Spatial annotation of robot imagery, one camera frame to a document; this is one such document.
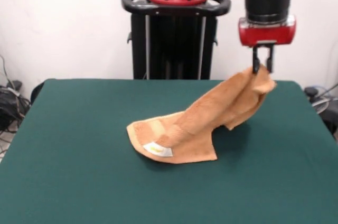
towel label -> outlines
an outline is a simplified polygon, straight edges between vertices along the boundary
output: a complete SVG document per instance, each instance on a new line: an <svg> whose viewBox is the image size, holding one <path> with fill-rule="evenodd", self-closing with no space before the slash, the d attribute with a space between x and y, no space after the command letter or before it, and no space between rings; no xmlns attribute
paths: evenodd
<svg viewBox="0 0 338 224"><path fill-rule="evenodd" d="M173 151L171 148L166 148L156 144L155 142L150 142L143 146L148 152L160 156L160 157L173 157Z"/></svg>

black cable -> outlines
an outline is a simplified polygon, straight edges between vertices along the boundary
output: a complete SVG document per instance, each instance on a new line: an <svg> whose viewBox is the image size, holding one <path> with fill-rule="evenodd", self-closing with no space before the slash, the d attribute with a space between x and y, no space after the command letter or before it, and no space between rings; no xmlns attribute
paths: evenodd
<svg viewBox="0 0 338 224"><path fill-rule="evenodd" d="M336 85L334 85L332 88L329 88L327 91L323 92L322 94L320 94L319 96L316 96L316 98L318 97L322 97L323 95L329 93L330 91L332 91L333 89L335 89L336 87L338 87L338 83Z"/></svg>
<svg viewBox="0 0 338 224"><path fill-rule="evenodd" d="M5 140L3 138L0 138L0 141L6 142L6 143L11 143L10 141L7 141L7 140Z"/></svg>
<svg viewBox="0 0 338 224"><path fill-rule="evenodd" d="M11 113L10 111L8 111L4 107L0 107L0 110L3 110L4 112L6 112L7 115L11 116L12 118L14 118L15 120L17 120L18 122L22 122L22 120L23 120L23 118L16 117L15 115L13 115L13 113Z"/></svg>
<svg viewBox="0 0 338 224"><path fill-rule="evenodd" d="M2 65L3 65L3 69L4 69L4 74L6 76L6 79L8 81L8 83L12 86L13 89L15 89L15 86L13 85L13 83L10 81L7 72L6 72L6 65L5 65L5 59L4 57L0 54L0 58L2 59Z"/></svg>
<svg viewBox="0 0 338 224"><path fill-rule="evenodd" d="M0 152L0 155L6 153L7 150L8 150L8 149L2 150L2 151Z"/></svg>

green table surface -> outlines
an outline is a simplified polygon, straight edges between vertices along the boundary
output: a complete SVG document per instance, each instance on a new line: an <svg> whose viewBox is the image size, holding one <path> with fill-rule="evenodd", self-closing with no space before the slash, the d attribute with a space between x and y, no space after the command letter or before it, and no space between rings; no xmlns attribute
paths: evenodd
<svg viewBox="0 0 338 224"><path fill-rule="evenodd" d="M181 111L218 81L49 80L0 164L0 223L338 223L338 147L279 82L217 161L134 151L126 126Z"/></svg>

towel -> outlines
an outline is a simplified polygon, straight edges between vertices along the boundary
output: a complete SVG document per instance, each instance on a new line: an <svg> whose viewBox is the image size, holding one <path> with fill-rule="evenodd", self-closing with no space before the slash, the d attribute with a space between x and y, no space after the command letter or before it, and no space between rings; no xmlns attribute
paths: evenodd
<svg viewBox="0 0 338 224"><path fill-rule="evenodd" d="M252 67L221 82L187 110L133 122L127 132L134 149L158 162L182 164L217 160L212 132L247 121L276 83L265 66Z"/></svg>

